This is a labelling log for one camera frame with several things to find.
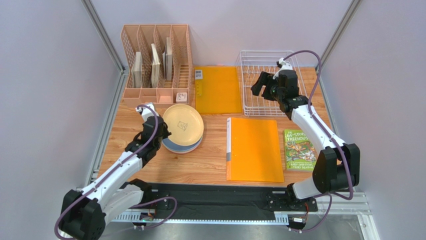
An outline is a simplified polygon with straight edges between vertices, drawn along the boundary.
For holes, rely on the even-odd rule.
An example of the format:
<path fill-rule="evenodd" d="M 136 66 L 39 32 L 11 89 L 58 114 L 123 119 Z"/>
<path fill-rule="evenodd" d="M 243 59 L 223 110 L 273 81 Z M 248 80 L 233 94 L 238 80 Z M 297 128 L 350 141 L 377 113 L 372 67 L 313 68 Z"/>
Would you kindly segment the blue grey plate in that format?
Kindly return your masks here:
<path fill-rule="evenodd" d="M 189 153 L 191 151 L 193 151 L 194 149 L 196 149 L 202 142 L 203 137 L 201 137 L 196 143 L 188 145 L 188 146 L 183 146 L 183 145 L 179 145 L 177 143 L 172 142 L 169 138 L 163 139 L 162 140 L 162 144 L 164 145 L 164 147 L 166 149 L 168 149 L 171 152 L 174 153 Z"/>

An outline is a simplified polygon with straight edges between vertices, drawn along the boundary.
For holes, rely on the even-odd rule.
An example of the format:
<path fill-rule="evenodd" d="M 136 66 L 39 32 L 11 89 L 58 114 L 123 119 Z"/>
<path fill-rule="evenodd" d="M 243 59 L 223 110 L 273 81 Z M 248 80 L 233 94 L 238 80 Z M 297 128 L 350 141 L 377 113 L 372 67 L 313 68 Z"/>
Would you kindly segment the tan wooden plate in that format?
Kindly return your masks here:
<path fill-rule="evenodd" d="M 162 115 L 168 125 L 171 142 L 180 146 L 191 146 L 198 142 L 204 133 L 204 121 L 193 107 L 187 104 L 174 104 Z"/>

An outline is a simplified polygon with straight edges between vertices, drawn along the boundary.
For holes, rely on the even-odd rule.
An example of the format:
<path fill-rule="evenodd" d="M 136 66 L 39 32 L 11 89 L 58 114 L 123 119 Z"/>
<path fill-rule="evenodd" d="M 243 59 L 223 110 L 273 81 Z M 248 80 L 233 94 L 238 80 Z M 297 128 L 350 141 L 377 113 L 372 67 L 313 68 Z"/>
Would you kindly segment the yellow beige plate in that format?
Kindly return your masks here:
<path fill-rule="evenodd" d="M 168 149 L 169 151 L 171 151 L 172 153 L 175 153 L 175 154 L 187 154 L 187 153 L 190 153 L 197 148 L 197 146 L 191 147 L 191 146 L 180 146 L 180 145 L 178 145 L 177 147 L 171 147 L 171 146 L 164 145 L 164 147 L 166 149 Z"/>

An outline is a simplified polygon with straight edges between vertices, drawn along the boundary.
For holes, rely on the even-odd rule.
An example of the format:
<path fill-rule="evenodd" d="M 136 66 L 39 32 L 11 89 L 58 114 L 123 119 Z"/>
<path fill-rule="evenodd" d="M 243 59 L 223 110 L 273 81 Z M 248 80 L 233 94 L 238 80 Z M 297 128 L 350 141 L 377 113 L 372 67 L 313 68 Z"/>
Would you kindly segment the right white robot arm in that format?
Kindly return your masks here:
<path fill-rule="evenodd" d="M 321 195 L 338 195 L 340 190 L 348 190 L 346 199 L 351 200 L 360 181 L 360 149 L 339 138 L 319 117 L 311 100 L 299 94 L 297 73 L 288 69 L 276 74 L 263 71 L 250 90 L 254 96 L 278 102 L 279 109 L 300 127 L 318 154 L 312 176 L 287 186 L 286 202 L 297 206 Z"/>

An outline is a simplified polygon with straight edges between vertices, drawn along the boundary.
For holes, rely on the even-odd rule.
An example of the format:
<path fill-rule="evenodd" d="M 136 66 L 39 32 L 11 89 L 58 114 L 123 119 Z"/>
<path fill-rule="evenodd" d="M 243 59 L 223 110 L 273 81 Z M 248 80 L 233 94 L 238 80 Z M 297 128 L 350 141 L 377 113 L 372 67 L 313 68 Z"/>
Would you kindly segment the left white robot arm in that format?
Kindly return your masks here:
<path fill-rule="evenodd" d="M 157 114 L 143 123 L 143 130 L 131 141 L 119 159 L 104 174 L 80 191 L 69 190 L 63 197 L 61 214 L 54 225 L 54 234 L 70 240 L 98 240 L 107 224 L 130 207 L 142 201 L 144 182 L 135 179 L 118 189 L 141 170 L 157 154 L 162 140 L 171 133 Z"/>

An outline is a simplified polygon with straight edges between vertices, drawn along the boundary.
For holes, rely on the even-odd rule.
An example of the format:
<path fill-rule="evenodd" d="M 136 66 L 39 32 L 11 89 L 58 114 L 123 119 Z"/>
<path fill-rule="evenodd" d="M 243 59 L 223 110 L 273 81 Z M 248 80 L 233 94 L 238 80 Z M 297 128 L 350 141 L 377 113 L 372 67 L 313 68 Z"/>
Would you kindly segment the translucent orange document folder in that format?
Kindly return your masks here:
<path fill-rule="evenodd" d="M 240 84 L 235 66 L 197 66 L 195 109 L 200 114 L 242 112 Z"/>

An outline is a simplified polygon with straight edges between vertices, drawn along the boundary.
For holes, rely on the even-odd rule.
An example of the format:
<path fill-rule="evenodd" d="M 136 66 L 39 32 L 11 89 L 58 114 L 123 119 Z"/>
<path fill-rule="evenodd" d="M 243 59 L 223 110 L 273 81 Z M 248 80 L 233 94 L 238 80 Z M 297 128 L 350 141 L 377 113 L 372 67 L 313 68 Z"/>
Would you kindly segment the white power adapter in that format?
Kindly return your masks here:
<path fill-rule="evenodd" d="M 175 97 L 176 104 L 187 104 L 189 102 L 189 95 L 187 92 L 178 92 Z"/>

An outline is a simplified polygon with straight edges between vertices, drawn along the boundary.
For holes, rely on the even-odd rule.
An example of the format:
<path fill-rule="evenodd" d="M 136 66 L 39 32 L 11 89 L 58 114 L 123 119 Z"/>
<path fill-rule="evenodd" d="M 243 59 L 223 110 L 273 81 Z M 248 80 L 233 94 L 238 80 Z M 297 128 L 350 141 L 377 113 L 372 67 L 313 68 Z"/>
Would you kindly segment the middle beige book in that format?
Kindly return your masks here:
<path fill-rule="evenodd" d="M 158 82 L 160 80 L 161 62 L 160 62 L 160 57 L 158 55 L 156 45 L 154 43 L 151 44 L 151 50 L 152 50 L 151 86 L 152 88 L 157 88 Z"/>

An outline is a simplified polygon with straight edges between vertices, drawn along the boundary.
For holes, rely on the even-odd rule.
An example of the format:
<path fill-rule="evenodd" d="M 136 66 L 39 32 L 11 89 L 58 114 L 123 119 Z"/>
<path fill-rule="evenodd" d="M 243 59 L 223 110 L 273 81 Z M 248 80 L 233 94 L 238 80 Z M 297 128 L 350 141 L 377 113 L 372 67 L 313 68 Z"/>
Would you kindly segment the beige book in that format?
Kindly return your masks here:
<path fill-rule="evenodd" d="M 135 60 L 131 70 L 133 85 L 135 88 L 142 87 L 142 53 L 137 51 L 135 53 Z"/>
<path fill-rule="evenodd" d="M 165 48 L 163 52 L 163 68 L 165 80 L 171 81 L 173 78 L 173 49 L 172 40 L 170 37 L 166 38 Z"/>
<path fill-rule="evenodd" d="M 151 50 L 152 50 L 151 86 L 152 88 L 157 88 L 158 82 L 160 80 L 161 62 L 160 62 L 160 57 L 158 55 L 156 45 L 154 43 L 151 44 Z"/>

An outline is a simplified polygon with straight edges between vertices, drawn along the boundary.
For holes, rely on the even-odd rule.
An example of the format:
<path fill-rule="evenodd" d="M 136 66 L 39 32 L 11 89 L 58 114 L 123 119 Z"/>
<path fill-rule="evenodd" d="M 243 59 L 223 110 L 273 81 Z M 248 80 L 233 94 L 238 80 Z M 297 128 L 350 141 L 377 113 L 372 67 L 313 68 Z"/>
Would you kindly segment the left beige book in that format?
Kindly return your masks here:
<path fill-rule="evenodd" d="M 135 60 L 131 70 L 133 85 L 135 88 L 142 87 L 142 53 L 137 51 L 135 53 Z"/>

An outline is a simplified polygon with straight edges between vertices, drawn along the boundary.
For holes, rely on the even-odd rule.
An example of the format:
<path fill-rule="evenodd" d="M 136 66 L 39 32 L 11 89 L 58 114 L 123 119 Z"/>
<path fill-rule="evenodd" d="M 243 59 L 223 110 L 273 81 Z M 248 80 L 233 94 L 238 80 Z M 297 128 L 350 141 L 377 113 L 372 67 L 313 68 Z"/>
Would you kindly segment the green treehouse book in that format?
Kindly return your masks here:
<path fill-rule="evenodd" d="M 283 131 L 285 164 L 288 171 L 312 172 L 317 161 L 314 145 L 298 129 Z"/>

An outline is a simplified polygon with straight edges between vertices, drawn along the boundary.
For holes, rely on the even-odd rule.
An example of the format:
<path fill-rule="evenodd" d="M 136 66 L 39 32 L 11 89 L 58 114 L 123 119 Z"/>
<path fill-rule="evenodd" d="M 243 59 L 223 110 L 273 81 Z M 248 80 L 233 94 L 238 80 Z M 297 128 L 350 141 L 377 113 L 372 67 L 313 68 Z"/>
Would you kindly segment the pink plastic file organizer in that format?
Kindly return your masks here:
<path fill-rule="evenodd" d="M 125 24 L 120 36 L 129 67 L 122 99 L 129 108 L 195 106 L 188 24 Z"/>

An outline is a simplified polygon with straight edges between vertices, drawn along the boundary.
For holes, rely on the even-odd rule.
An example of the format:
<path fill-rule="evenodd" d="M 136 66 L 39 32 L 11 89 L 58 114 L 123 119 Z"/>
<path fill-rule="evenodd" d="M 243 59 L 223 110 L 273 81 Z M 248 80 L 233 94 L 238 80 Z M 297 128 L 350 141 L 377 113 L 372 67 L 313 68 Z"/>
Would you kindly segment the right beige book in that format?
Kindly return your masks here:
<path fill-rule="evenodd" d="M 171 81 L 173 78 L 173 49 L 172 40 L 170 37 L 166 38 L 165 48 L 163 52 L 163 68 L 165 80 Z"/>

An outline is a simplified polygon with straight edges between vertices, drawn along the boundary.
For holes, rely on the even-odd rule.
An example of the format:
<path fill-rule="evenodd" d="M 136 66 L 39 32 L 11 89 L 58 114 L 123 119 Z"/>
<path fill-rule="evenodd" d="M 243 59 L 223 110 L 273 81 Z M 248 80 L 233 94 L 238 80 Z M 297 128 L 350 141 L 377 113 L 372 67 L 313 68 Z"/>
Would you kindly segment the black base mat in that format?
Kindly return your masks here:
<path fill-rule="evenodd" d="M 272 221 L 276 212 L 318 213 L 319 198 L 291 202 L 285 187 L 147 183 L 139 179 L 125 182 L 140 187 L 142 203 L 151 203 L 157 219 L 212 221 Z"/>

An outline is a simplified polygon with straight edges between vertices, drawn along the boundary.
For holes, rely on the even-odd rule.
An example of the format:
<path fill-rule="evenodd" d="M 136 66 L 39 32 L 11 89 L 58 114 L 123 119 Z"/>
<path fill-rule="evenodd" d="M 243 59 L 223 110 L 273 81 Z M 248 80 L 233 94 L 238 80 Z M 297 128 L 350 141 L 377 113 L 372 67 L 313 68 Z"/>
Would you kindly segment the left aluminium frame post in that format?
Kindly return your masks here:
<path fill-rule="evenodd" d="M 126 68 L 122 62 L 122 60 L 119 57 L 119 54 L 114 47 L 113 42 L 111 41 L 111 38 L 109 37 L 107 30 L 105 29 L 105 26 L 102 23 L 102 20 L 97 13 L 97 10 L 95 8 L 95 5 L 91 0 L 81 0 L 82 5 L 84 6 L 88 16 L 90 17 L 97 33 L 99 34 L 103 44 L 106 47 L 106 50 L 108 54 L 110 55 L 115 67 L 117 70 L 122 74 L 125 72 Z"/>

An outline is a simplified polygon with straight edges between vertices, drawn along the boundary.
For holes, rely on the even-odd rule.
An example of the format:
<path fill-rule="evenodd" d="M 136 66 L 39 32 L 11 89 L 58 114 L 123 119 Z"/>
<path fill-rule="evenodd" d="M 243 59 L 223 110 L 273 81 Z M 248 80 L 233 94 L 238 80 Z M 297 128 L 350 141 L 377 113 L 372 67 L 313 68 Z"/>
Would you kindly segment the aluminium frame post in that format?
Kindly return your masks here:
<path fill-rule="evenodd" d="M 81 0 L 82 5 L 84 6 L 88 16 L 90 17 L 97 33 L 99 34 L 103 44 L 106 47 L 106 50 L 108 54 L 110 55 L 115 67 L 117 70 L 122 74 L 125 72 L 126 68 L 122 62 L 122 60 L 119 57 L 119 54 L 114 47 L 113 42 L 111 41 L 111 38 L 109 37 L 107 30 L 105 29 L 105 26 L 102 23 L 102 20 L 97 13 L 97 10 L 95 8 L 95 5 L 91 0 Z"/>
<path fill-rule="evenodd" d="M 335 29 L 330 41 L 328 42 L 324 52 L 321 55 L 321 66 L 324 67 L 328 58 L 332 54 L 333 50 L 335 49 L 336 45 L 338 44 L 339 40 L 345 33 L 345 30 L 347 29 L 348 25 L 350 24 L 352 18 L 356 14 L 358 8 L 362 4 L 362 0 L 352 0 L 345 11 L 342 19 L 340 20 L 337 28 Z"/>

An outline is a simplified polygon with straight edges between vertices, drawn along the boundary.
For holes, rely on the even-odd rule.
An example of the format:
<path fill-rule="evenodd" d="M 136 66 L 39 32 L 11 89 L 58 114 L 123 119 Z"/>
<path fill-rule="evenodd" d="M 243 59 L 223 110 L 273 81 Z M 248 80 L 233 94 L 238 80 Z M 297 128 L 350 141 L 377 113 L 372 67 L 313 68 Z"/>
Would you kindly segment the right aluminium frame post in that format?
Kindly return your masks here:
<path fill-rule="evenodd" d="M 362 4 L 362 0 L 352 0 L 345 11 L 342 19 L 340 20 L 337 28 L 335 29 L 330 41 L 328 42 L 324 52 L 321 55 L 321 66 L 324 67 L 328 58 L 332 54 L 333 50 L 335 49 L 336 45 L 338 44 L 339 40 L 345 33 L 345 30 L 347 29 L 348 25 L 350 24 L 352 18 L 356 14 L 358 8 Z"/>

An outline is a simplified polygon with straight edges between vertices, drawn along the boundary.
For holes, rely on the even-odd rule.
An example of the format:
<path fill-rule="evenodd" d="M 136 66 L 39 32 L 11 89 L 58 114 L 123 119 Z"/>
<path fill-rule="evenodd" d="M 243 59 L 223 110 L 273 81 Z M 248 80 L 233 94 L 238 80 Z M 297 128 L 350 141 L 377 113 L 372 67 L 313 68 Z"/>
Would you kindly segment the aluminium front rail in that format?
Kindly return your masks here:
<path fill-rule="evenodd" d="M 285 187 L 150 183 L 111 220 L 85 198 L 61 223 L 70 240 L 377 240 L 366 195 L 292 202 Z"/>

